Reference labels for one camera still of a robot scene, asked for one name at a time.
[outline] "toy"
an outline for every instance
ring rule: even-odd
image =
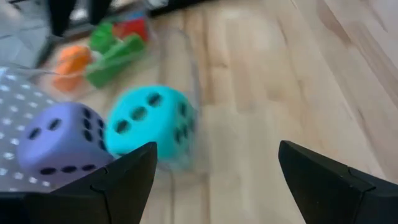
[[[180,92],[147,86],[120,97],[110,112],[105,144],[122,156],[147,142],[156,142],[160,161],[177,161],[193,142],[195,110]]]
[[[138,34],[144,42],[148,39],[146,22],[143,17],[116,23],[113,27],[113,34],[122,40],[131,34]]]
[[[89,47],[101,54],[105,54],[114,44],[116,37],[112,32],[113,24],[110,22],[101,23],[90,35]]]
[[[74,45],[63,49],[55,69],[57,75],[53,78],[53,86],[64,92],[74,90],[83,81],[82,73],[89,63],[91,52],[88,47]]]
[[[20,166],[33,177],[66,184],[113,160],[103,142],[104,123],[80,103],[59,103],[35,117],[19,140]]]
[[[144,49],[145,43],[142,39],[137,34],[130,35],[123,42],[114,45],[102,58],[89,65],[85,77],[93,86],[101,88],[121,72],[131,60],[144,53]]]

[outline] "black object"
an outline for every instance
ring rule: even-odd
[[[76,0],[46,0],[52,34],[61,37],[69,26],[69,17]]]
[[[49,194],[0,193],[0,223],[138,224],[156,163],[151,142]]]
[[[398,185],[289,141],[279,162],[307,224],[398,223]]]

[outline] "gray mat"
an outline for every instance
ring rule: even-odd
[[[21,133],[55,101],[22,77],[0,67],[0,192],[49,192],[50,183],[23,172],[16,158]]]

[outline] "die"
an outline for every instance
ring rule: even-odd
[[[116,157],[154,141],[160,161],[178,162],[192,145],[195,113],[182,93],[167,86],[131,90],[110,112],[105,145]]]
[[[37,179],[67,184],[113,161],[103,128],[103,120],[89,107],[58,103],[27,125],[17,147],[18,162]]]

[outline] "red toy block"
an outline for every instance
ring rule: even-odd
[[[138,34],[143,41],[147,41],[148,33],[146,30],[145,19],[140,18],[126,22],[118,22],[113,27],[113,35],[122,40],[133,33]]]

